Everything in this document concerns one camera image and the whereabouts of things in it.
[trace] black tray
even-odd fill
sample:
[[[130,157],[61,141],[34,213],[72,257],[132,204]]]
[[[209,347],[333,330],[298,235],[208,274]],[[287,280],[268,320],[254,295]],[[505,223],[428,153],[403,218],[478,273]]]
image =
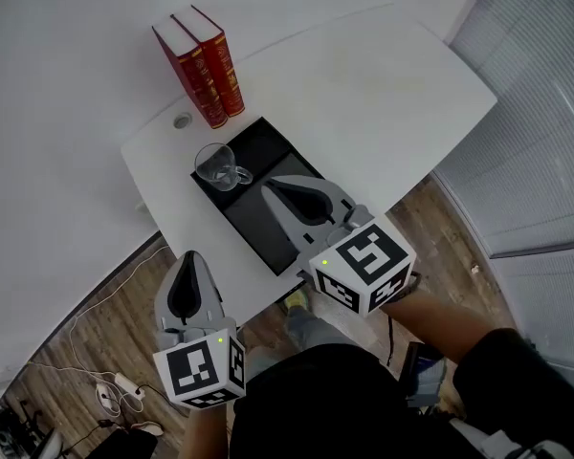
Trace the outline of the black tray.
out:
[[[253,181],[227,192],[217,190],[193,172],[191,178],[232,223],[276,275],[296,261],[298,251],[285,235],[261,196],[261,186],[276,175],[322,178],[318,171],[264,118],[238,134],[228,146],[236,164],[253,174]]]

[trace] clear glass cup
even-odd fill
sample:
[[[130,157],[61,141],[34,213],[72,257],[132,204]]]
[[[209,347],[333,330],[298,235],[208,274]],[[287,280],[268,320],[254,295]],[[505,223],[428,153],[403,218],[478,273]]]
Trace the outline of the clear glass cup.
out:
[[[232,190],[238,184],[250,184],[253,175],[236,165],[232,149],[221,142],[212,142],[198,151],[195,172],[217,190]]]

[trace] white cube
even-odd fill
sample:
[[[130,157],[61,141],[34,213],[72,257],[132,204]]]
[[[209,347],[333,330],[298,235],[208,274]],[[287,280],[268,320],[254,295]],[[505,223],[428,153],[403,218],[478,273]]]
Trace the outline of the white cube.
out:
[[[374,218],[310,261],[320,293],[362,317],[408,282],[416,253],[386,216]]]
[[[245,349],[230,329],[153,354],[168,398],[210,408],[245,395]]]

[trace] floor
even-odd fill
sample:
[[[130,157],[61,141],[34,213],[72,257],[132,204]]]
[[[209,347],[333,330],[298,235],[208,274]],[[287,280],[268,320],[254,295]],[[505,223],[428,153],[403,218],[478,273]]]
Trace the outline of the floor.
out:
[[[422,290],[470,307],[486,315],[497,326],[514,327],[503,296],[474,241],[433,180],[425,179],[388,216],[417,251],[417,269],[424,275]],[[164,244],[163,238],[152,243],[92,297],[81,312],[115,291],[141,261]],[[153,298],[173,262],[174,256],[169,249],[160,251],[142,265],[114,297],[78,320],[73,342],[78,357],[88,368],[120,370],[138,384],[150,383],[162,390],[152,359],[156,350]],[[363,320],[329,297],[312,295],[311,300],[315,314],[340,328],[382,362],[386,361],[387,321],[383,314],[377,312]],[[286,356],[293,353],[294,347],[282,330],[283,319],[280,309],[272,306],[249,321],[242,329],[248,349],[266,345]],[[77,366],[68,339],[74,323],[74,318],[66,321],[33,361],[56,367]],[[412,339],[415,338],[404,328],[395,325],[396,348],[390,370],[396,376]],[[451,374],[442,387],[441,405],[461,414],[463,410],[451,385]],[[145,392],[143,412],[136,414],[126,409],[124,416],[116,422],[150,420],[162,424],[166,434],[161,438],[155,456],[176,457],[187,433],[187,418],[183,416],[187,412],[180,414],[150,388]],[[29,365],[13,383],[5,399],[16,412],[20,411],[18,400],[22,399],[42,410],[43,426],[56,426],[64,435],[67,446],[85,436],[97,425],[97,420],[107,418],[96,401],[94,380],[77,371]],[[71,457],[85,457],[109,433],[105,429],[95,431],[77,445]]]

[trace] white table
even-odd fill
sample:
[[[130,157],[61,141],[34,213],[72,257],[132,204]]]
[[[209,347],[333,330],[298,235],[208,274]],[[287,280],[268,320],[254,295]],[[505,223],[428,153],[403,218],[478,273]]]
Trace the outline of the white table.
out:
[[[275,276],[189,177],[202,146],[264,116],[321,175],[382,214],[496,103],[440,40],[391,6],[278,42],[236,72],[243,114],[212,130],[181,98],[121,152],[168,245],[177,257],[202,253],[238,324],[295,287],[297,269]],[[175,129],[186,111],[193,123]]]

